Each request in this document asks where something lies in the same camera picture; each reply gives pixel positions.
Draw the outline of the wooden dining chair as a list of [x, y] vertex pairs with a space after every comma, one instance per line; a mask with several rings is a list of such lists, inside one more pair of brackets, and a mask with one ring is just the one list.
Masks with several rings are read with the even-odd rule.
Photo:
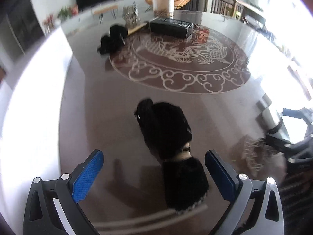
[[241, 21], [244, 7], [240, 0], [206, 0], [205, 12], [220, 14]]

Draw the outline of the clear tall canister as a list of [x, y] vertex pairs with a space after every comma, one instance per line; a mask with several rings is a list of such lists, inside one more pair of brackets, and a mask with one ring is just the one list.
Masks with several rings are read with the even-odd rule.
[[170, 18], [174, 15], [174, 0], [152, 0], [154, 16]]

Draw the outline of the green potted plant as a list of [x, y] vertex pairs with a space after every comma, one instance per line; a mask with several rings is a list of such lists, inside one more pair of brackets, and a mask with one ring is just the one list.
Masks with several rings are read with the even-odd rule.
[[62, 7], [58, 13], [58, 18], [63, 22], [70, 19], [73, 16], [73, 10], [70, 6]]

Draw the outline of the black glass cabinet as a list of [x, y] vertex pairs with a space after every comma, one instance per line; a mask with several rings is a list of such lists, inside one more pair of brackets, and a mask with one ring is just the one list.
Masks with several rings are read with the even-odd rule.
[[31, 48], [44, 33], [34, 12], [31, 0], [17, 0], [7, 15], [18, 46], [23, 52]]

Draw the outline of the red flower vase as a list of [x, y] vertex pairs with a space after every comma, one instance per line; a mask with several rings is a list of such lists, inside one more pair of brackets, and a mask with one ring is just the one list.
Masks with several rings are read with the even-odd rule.
[[50, 33], [54, 29], [54, 15], [49, 14], [42, 24], [45, 34]]

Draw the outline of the wooden bench table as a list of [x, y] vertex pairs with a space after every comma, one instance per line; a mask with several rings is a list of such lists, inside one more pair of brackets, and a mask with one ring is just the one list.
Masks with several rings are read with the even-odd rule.
[[93, 17], [98, 17], [99, 23], [104, 23], [104, 15], [108, 12], [112, 15], [113, 19], [116, 19], [118, 15], [118, 5], [114, 4], [107, 7], [102, 7], [100, 9], [96, 9], [92, 11], [92, 15]]

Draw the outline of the black odor bar box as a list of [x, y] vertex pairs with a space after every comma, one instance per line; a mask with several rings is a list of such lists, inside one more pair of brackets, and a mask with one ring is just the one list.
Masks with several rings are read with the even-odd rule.
[[153, 19], [149, 26], [151, 32], [179, 39], [187, 39], [194, 29], [193, 23], [172, 18]]

